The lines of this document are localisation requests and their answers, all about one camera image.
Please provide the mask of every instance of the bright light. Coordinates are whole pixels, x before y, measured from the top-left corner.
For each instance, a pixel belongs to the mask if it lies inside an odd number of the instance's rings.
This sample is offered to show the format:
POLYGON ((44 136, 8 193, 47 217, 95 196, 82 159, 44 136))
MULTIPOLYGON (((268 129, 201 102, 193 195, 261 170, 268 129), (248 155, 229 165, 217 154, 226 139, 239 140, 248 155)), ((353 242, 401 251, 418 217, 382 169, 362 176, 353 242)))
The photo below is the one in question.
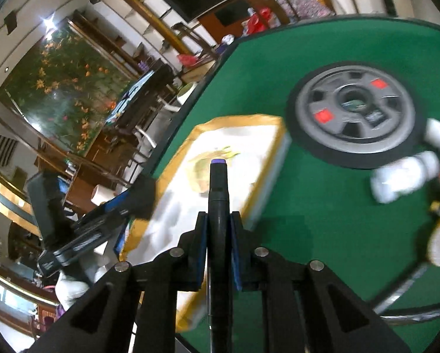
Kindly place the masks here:
POLYGON ((49 20, 44 19, 44 24, 47 27, 47 32, 50 31, 50 30, 55 30, 57 28, 55 26, 55 24, 53 23, 52 19, 53 19, 53 16, 49 20))
POLYGON ((31 123, 30 124, 33 128, 35 128, 35 130, 37 131, 42 131, 42 127, 40 127, 40 125, 38 123, 31 123))

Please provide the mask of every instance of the green table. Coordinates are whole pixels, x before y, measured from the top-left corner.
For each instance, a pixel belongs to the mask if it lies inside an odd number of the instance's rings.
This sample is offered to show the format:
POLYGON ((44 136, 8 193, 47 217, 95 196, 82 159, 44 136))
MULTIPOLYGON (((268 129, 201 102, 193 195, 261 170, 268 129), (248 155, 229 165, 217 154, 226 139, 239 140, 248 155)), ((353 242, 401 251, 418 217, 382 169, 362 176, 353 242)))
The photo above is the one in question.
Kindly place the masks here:
MULTIPOLYGON (((282 116, 299 79, 338 61, 369 62, 402 77, 420 96, 427 116, 440 120, 439 27, 353 17, 271 30, 235 44, 174 119, 166 148, 160 145, 153 156, 159 161, 153 167, 156 176, 195 125, 225 115, 282 116)), ((417 247, 425 248, 433 223, 425 189, 378 205, 370 193, 369 175, 329 165, 292 144, 257 225, 263 245, 292 261, 319 259, 361 298, 372 299, 417 260, 417 247)), ((395 307, 439 301, 440 268, 431 267, 395 307)), ((238 294, 234 308, 234 351, 261 352, 260 294, 238 294)), ((418 353, 439 329, 440 319, 395 331, 418 353)), ((184 337, 208 352, 205 320, 184 337)))

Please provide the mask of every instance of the screw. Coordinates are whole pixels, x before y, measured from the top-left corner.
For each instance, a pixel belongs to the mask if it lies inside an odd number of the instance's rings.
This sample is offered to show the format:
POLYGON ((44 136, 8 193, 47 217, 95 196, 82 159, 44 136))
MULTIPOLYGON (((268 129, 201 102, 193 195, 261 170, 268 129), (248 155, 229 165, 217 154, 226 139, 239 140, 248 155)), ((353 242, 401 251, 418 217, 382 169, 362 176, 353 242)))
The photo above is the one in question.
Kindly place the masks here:
POLYGON ((128 264, 126 261, 121 261, 116 264, 117 272, 125 272, 129 268, 130 268, 130 264, 128 264))
POLYGON ((319 260, 310 261, 310 268, 314 271, 321 271, 324 268, 324 264, 319 260))
POLYGON ((254 250, 254 253, 256 254, 256 256, 265 257, 269 254, 269 250, 265 247, 257 247, 254 250))
POLYGON ((169 251, 169 254, 172 257, 181 257, 184 254, 184 250, 180 247, 174 247, 174 248, 171 248, 171 251, 169 251))

